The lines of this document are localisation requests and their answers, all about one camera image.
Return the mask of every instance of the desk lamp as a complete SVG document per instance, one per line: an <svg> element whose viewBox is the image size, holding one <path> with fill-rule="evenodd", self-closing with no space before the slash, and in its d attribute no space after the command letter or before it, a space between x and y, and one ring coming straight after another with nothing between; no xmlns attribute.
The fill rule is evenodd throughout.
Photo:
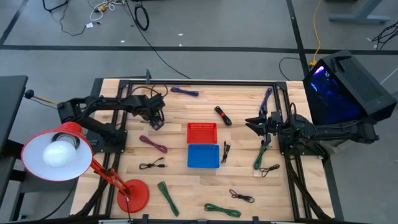
<svg viewBox="0 0 398 224"><path fill-rule="evenodd" d="M89 167L113 184L118 204L125 212L142 210L149 200L148 186L141 180L123 181L114 169L106 170L93 158L93 150L74 122L36 134L22 148L21 160L33 175L49 181L65 181L84 174Z"/></svg>

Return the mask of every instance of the wooden table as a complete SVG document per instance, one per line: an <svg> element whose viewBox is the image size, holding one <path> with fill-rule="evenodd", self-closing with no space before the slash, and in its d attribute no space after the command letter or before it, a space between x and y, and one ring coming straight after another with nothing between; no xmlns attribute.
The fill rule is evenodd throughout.
<svg viewBox="0 0 398 224"><path fill-rule="evenodd" d="M115 97L118 84L118 79L105 79L101 95ZM286 82L286 84L290 102L296 104L299 114L310 119L310 110L302 82ZM127 117L128 137L126 150L119 163L119 174L124 180L143 180L150 190L149 203L142 211L131 214L132 218L142 218L143 214L149 214L150 219L252 220L253 216L258 216L260 220L293 220L284 157L279 152L279 144L275 136L272 137L270 149L264 154L262 167L280 164L280 169L273 170L267 177L262 178L260 172L252 168L259 153L261 137L245 127L244 119L258 115L259 105L264 99L267 86L180 85L180 87L186 90L198 90L200 95L195 98L169 92L164 98L165 125L160 130L154 131L147 123L142 123L142 118L139 116L133 117L129 114ZM155 90L165 92L162 85L156 86ZM134 94L150 95L150 90L141 88ZM283 116L286 118L283 97L280 103ZM231 118L232 126L226 126L223 123L214 111L215 106L220 106ZM275 98L272 94L268 101L269 115L275 110ZM111 122L112 114L112 111L97 111L95 119L108 123ZM223 155L224 141L231 145L228 159L225 164L220 165L219 169L189 169L187 167L188 122L217 123L220 157ZM163 154L150 145L140 142L139 136L142 134L158 144L167 146L169 152ZM139 170L140 163L151 163L160 157L165 157L167 168L153 167ZM102 162L103 155L96 154L95 158ZM308 191L325 213L333 216L322 161L316 156L303 156L302 164ZM79 211L88 201L98 186L99 178L92 169L79 178L71 214ZM166 182L169 193L180 211L178 217L173 215L166 199L157 188L160 181ZM256 201L247 203L231 198L229 189L239 194L251 195ZM301 195L298 190L296 192L300 214L304 217ZM101 203L102 213L107 194L108 190L105 190ZM114 195L111 218L127 218L127 213L122 211L117 204L116 195ZM205 203L236 209L242 215L240 218L231 218L220 212L206 212L203 209Z"/></svg>

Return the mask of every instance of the red basket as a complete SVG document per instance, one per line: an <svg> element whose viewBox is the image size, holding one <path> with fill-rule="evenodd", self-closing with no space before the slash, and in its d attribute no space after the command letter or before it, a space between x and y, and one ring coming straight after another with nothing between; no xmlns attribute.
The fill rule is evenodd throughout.
<svg viewBox="0 0 398 224"><path fill-rule="evenodd" d="M217 144L216 123L188 123L188 144Z"/></svg>

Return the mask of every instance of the blue basket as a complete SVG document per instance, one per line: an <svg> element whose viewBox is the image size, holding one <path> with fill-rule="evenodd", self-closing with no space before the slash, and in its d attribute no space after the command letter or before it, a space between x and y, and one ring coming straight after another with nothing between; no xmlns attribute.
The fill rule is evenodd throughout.
<svg viewBox="0 0 398 224"><path fill-rule="evenodd" d="M212 144L188 145L188 167L214 169L220 167L220 147Z"/></svg>

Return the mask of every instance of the purple cable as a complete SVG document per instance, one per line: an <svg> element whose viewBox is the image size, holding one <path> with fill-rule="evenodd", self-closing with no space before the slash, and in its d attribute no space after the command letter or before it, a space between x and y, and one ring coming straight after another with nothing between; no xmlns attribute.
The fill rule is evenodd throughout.
<svg viewBox="0 0 398 224"><path fill-rule="evenodd" d="M154 146L154 147L155 147L157 150L159 150L160 152L167 153L167 147L166 147L166 146L158 145L158 144L152 142L151 140L149 140L149 138L148 138L147 136L143 136L143 135L142 135L142 136L139 136L139 139L140 139L142 142L146 143L146 144L149 144L149 145L151 145L151 146Z"/></svg>

